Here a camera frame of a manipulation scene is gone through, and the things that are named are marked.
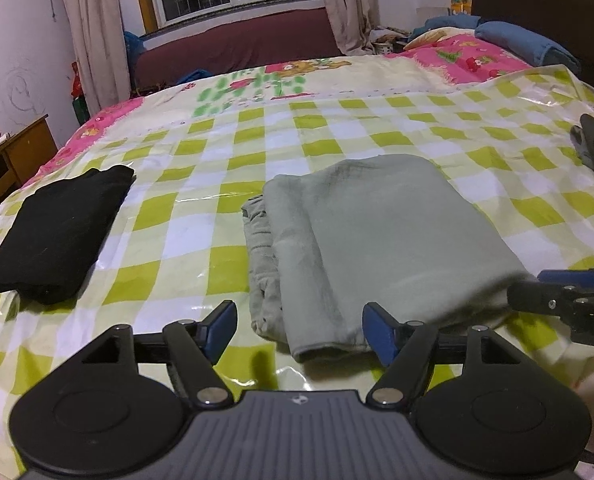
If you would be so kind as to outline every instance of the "maroon sofa back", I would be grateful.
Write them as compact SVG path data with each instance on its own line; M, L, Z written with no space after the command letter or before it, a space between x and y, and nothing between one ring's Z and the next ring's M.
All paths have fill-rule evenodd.
M139 57L138 88L174 85L193 70L215 75L272 63L342 56L326 10L290 10L227 23L171 41Z

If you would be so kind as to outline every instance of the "checkered tablecloth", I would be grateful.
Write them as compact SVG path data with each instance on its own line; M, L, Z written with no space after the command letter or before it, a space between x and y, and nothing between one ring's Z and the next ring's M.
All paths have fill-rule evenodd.
M352 74L352 66L346 68ZM581 165L568 137L582 113L594 115L594 91L562 67L437 92L375 96L330 85L327 93L290 99L253 93L227 106L222 94L218 105L206 106L206 96L227 86L219 81L147 98L87 152L0 206L1 243L38 187L115 164L137 175L78 298L46 308L0 294L4 475L20 469L7 432L13 403L115 323L156 332L177 319L202 319L232 299L240 323L217 370L236 394L324 387L365 393L371 387L381 371L370 356L298 365L250 328L240 207L279 173L305 174L381 153L423 156L488 217L529 271L594 266L594 173ZM587 368L594 351L570 344L554 320L513 316L499 330L566 383L594 372L594 364ZM456 372L440 367L434 382ZM164 380L159 367L144 373Z

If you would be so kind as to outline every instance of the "wooden desk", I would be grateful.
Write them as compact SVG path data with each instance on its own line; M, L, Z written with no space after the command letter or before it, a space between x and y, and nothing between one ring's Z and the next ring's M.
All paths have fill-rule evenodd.
M0 144L0 203L30 180L57 153L46 118Z

